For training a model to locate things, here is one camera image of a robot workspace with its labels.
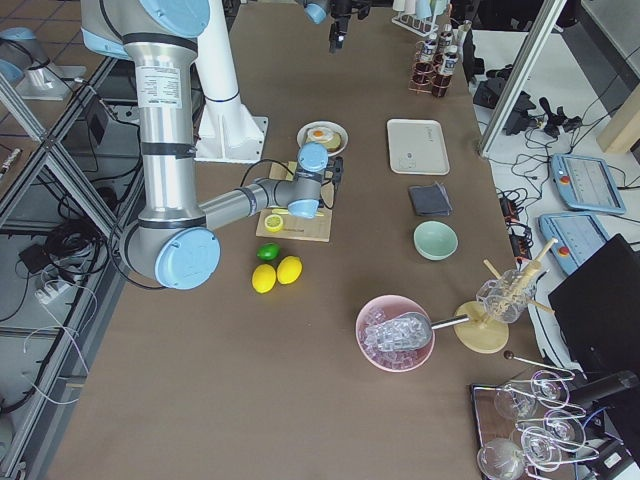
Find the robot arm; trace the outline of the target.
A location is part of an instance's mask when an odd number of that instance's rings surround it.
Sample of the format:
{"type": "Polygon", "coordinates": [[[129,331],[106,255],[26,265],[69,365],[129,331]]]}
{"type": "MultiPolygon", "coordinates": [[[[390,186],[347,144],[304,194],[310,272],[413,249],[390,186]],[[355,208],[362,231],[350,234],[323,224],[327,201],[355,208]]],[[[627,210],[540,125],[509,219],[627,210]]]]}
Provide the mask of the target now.
{"type": "Polygon", "coordinates": [[[329,52],[337,53],[342,49],[352,16],[359,20],[369,15],[372,1],[356,0],[304,0],[298,1],[307,17],[316,25],[326,18],[332,19],[329,32],[329,52]]]}
{"type": "Polygon", "coordinates": [[[234,69],[221,2],[84,1],[81,16],[87,48],[135,65],[146,205],[119,240],[130,269],[163,288],[193,289],[218,266],[215,228],[271,207],[314,217],[342,165],[315,143],[300,148],[291,180],[263,178],[196,199],[190,71],[206,79],[208,66],[234,69]]]}

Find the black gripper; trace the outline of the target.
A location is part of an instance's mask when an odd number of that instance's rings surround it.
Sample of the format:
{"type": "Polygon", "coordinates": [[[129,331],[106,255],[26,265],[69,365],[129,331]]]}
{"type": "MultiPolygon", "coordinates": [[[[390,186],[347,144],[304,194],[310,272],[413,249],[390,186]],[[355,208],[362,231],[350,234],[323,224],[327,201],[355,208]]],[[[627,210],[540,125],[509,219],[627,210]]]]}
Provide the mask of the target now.
{"type": "Polygon", "coordinates": [[[342,49],[348,32],[349,17],[356,15],[359,20],[370,12],[369,0],[332,0],[331,17],[336,19],[329,33],[329,52],[337,53],[342,49]]]}
{"type": "Polygon", "coordinates": [[[332,186],[333,191],[337,192],[342,181],[344,173],[344,159],[342,156],[335,156],[329,159],[327,166],[327,181],[332,186]]]}

